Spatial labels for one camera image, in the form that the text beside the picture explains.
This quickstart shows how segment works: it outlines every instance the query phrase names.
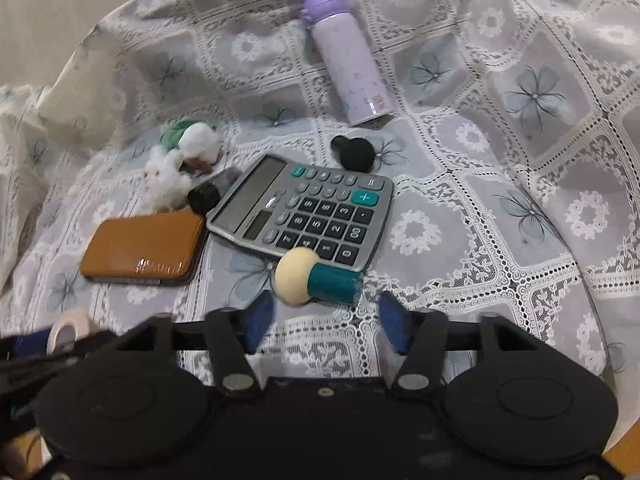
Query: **purple thermos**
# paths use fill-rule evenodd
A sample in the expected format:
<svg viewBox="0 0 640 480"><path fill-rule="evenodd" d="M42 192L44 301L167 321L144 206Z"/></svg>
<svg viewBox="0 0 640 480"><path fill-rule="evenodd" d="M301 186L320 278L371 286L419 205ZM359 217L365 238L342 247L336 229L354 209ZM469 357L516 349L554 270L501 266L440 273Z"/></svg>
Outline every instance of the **purple thermos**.
<svg viewBox="0 0 640 480"><path fill-rule="evenodd" d="M376 62L346 2L306 0L300 18L311 27L351 126L391 112Z"/></svg>

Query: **green and white plush toy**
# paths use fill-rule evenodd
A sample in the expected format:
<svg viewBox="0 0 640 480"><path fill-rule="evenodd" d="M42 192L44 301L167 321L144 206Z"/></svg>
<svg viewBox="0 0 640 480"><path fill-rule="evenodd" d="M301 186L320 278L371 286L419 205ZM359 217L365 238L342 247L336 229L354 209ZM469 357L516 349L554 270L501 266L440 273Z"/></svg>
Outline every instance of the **green and white plush toy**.
<svg viewBox="0 0 640 480"><path fill-rule="evenodd" d="M222 148L220 134L202 121L180 121L169 128L161 137L160 145L167 153L177 150L184 163L211 173Z"/></svg>

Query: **orange leather wallet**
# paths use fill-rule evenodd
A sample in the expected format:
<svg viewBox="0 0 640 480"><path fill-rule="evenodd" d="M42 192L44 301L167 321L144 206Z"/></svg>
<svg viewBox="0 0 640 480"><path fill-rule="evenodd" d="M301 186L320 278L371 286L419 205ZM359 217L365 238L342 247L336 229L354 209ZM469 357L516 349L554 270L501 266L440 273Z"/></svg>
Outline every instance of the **orange leather wallet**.
<svg viewBox="0 0 640 480"><path fill-rule="evenodd" d="M206 237L190 208L100 224L80 273L94 282L181 285L193 278Z"/></svg>

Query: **teal plus button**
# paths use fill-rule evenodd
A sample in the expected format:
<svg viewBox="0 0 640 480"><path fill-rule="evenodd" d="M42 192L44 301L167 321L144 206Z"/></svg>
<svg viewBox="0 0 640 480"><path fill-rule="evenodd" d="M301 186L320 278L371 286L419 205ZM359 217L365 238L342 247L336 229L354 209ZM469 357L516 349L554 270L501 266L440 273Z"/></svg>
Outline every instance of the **teal plus button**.
<svg viewBox="0 0 640 480"><path fill-rule="evenodd" d="M351 195L351 202L356 205L367 205L373 207L378 203L380 197L373 191L364 191L363 189L357 189Z"/></svg>

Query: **calculator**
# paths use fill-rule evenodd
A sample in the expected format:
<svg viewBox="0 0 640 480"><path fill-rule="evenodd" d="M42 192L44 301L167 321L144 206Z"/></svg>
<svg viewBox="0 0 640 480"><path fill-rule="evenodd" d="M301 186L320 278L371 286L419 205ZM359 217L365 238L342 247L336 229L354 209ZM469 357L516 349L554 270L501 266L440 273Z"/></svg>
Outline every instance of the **calculator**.
<svg viewBox="0 0 640 480"><path fill-rule="evenodd" d="M383 176L266 154L207 213L207 229L270 258L308 247L325 263L360 271L382 236L393 187Z"/></svg>

